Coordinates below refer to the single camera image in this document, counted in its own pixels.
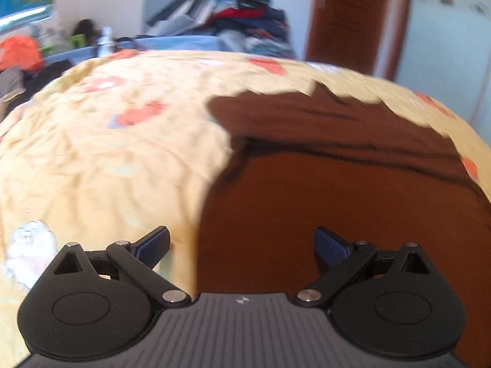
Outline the brown knit sweater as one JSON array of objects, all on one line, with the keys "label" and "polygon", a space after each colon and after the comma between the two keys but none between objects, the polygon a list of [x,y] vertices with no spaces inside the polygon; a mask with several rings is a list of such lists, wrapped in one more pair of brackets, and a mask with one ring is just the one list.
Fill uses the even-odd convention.
[{"label": "brown knit sweater", "polygon": [[418,243],[464,304],[457,353],[490,364],[490,203],[451,139],[383,103],[246,91],[207,109],[232,155],[198,231],[201,293],[295,293],[319,275],[314,232]]}]

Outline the pile of mixed clothes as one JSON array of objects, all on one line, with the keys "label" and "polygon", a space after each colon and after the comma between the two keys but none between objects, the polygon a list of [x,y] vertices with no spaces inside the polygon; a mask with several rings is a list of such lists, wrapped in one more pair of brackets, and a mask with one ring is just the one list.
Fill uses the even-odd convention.
[{"label": "pile of mixed clothes", "polygon": [[217,36],[233,52],[295,59],[285,11],[270,0],[171,0],[146,19],[146,36]]}]

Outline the yellow floral bed sheet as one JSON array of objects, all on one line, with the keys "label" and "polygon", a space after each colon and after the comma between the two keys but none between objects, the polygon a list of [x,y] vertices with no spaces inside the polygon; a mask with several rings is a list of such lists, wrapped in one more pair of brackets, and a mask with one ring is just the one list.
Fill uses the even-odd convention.
[{"label": "yellow floral bed sheet", "polygon": [[208,103],[246,91],[383,103],[452,140],[490,203],[490,148],[429,96],[355,71],[228,52],[143,52],[91,59],[45,86],[1,126],[1,251],[38,252],[40,273],[68,241],[90,249],[165,225],[169,273],[196,287],[198,231],[207,195],[232,155]]}]

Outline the black garment on left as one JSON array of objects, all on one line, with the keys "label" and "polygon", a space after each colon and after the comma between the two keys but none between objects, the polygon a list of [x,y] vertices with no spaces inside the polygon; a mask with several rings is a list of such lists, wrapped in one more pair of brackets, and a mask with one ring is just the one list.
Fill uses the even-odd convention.
[{"label": "black garment on left", "polygon": [[73,64],[69,60],[63,60],[49,64],[37,73],[21,71],[16,67],[6,70],[7,76],[1,74],[1,98],[12,92],[16,93],[16,96],[1,102],[3,117],[19,105],[29,102],[48,83],[59,78],[72,67]]}]

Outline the white spray bottle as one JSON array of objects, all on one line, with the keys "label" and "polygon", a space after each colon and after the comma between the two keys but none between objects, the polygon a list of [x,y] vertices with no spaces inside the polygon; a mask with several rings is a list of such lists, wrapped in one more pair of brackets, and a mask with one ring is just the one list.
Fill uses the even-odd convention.
[{"label": "white spray bottle", "polygon": [[112,37],[112,29],[110,27],[104,27],[97,43],[97,56],[107,57],[113,54],[115,50],[116,44]]}]

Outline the orange bag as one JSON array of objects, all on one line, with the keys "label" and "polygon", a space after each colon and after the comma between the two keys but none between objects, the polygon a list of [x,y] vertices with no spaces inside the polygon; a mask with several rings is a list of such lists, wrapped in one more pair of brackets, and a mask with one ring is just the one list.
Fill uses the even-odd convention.
[{"label": "orange bag", "polygon": [[11,67],[19,67],[23,71],[42,70],[42,54],[35,39],[30,36],[11,36],[1,42],[0,70]]}]

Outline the brown wooden door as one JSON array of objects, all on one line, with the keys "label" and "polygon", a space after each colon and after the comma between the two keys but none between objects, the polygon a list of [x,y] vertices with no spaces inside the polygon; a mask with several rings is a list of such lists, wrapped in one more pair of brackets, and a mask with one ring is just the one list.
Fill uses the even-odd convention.
[{"label": "brown wooden door", "polygon": [[305,58],[392,80],[411,0],[314,0]]}]

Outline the blue fabric box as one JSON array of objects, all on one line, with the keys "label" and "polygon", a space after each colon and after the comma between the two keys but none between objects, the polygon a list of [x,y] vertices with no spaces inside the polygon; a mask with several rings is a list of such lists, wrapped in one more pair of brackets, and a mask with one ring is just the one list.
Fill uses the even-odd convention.
[{"label": "blue fabric box", "polygon": [[[148,50],[183,50],[183,51],[212,51],[230,52],[227,44],[218,36],[163,36],[140,38],[118,43],[121,49]],[[98,47],[78,48],[67,52],[61,52],[44,59],[44,64],[69,61],[76,65],[85,60],[97,56]]]}]

